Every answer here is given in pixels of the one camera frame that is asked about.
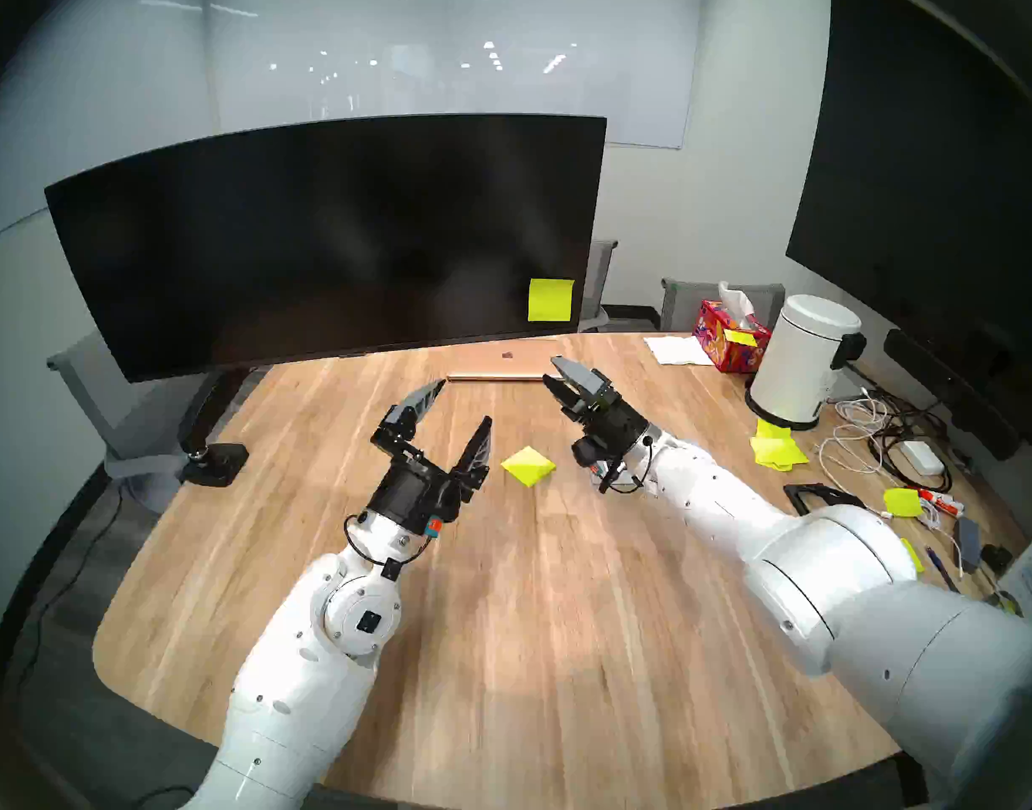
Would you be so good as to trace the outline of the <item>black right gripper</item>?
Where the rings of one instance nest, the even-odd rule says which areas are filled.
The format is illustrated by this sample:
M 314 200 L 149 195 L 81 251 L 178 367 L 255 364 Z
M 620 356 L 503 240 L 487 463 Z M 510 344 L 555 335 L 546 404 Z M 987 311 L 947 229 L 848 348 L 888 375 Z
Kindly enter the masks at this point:
M 613 391 L 608 377 L 565 356 L 553 356 L 550 363 L 559 378 L 544 374 L 542 382 L 562 415 L 583 430 L 583 438 L 572 445 L 578 466 L 590 469 L 603 463 L 605 471 L 618 471 L 622 465 L 633 469 L 637 461 L 625 458 L 647 453 L 660 430 Z

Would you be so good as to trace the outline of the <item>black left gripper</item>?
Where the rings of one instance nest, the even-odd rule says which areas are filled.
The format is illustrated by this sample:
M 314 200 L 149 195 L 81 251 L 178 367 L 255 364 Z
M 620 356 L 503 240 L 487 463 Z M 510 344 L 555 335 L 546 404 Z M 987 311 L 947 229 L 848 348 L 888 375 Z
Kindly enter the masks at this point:
M 447 380 L 434 380 L 389 407 L 375 429 L 375 447 L 391 462 L 370 496 L 368 510 L 410 534 L 439 534 L 453 523 L 489 474 L 493 419 L 483 417 L 452 469 L 441 469 L 413 447 L 419 421 Z

